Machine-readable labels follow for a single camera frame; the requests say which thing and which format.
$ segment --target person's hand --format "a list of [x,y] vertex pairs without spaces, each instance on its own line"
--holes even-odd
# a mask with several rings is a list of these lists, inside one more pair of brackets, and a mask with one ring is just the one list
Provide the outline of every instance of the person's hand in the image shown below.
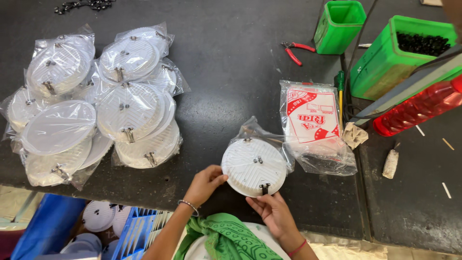
[[305,241],[279,192],[273,196],[266,194],[257,198],[246,197],[245,200],[260,214],[263,222],[284,251],[292,252]]
[[210,198],[215,189],[227,180],[228,175],[222,174],[220,166],[210,165],[205,170],[196,173],[183,200],[198,209]]

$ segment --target red bottle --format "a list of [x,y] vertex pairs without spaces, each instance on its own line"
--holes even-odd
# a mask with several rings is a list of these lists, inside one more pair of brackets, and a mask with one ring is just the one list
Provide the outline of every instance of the red bottle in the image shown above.
[[374,120],[374,129],[392,136],[462,105],[462,75],[437,82]]

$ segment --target green patterned fabric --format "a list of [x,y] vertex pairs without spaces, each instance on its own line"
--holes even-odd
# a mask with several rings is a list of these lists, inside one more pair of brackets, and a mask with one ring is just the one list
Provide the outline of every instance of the green patterned fabric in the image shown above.
[[205,248],[213,260],[282,260],[258,239],[237,217],[218,213],[207,218],[191,217],[186,225],[187,235],[180,244],[174,260],[184,260],[191,244],[208,235]]

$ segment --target silver bangle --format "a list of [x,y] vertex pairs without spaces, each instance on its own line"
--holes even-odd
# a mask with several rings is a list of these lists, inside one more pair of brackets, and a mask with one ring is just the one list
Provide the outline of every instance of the silver bangle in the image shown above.
[[179,205],[181,202],[188,204],[189,206],[191,206],[191,208],[193,208],[193,210],[196,211],[197,214],[196,214],[196,215],[193,214],[193,215],[192,215],[193,217],[198,217],[198,216],[199,216],[199,211],[198,211],[191,203],[187,202],[186,200],[180,199],[180,200],[178,200],[178,205]]

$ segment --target red-handled pliers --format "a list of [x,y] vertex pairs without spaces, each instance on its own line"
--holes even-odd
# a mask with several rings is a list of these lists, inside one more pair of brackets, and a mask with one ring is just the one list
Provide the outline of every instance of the red-handled pliers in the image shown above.
[[316,50],[308,45],[304,44],[299,44],[299,43],[291,43],[289,44],[288,42],[281,42],[281,45],[286,48],[287,54],[290,56],[290,58],[299,66],[302,66],[302,62],[297,59],[297,57],[292,53],[290,48],[300,48],[300,49],[305,49],[309,50],[311,52],[316,52]]

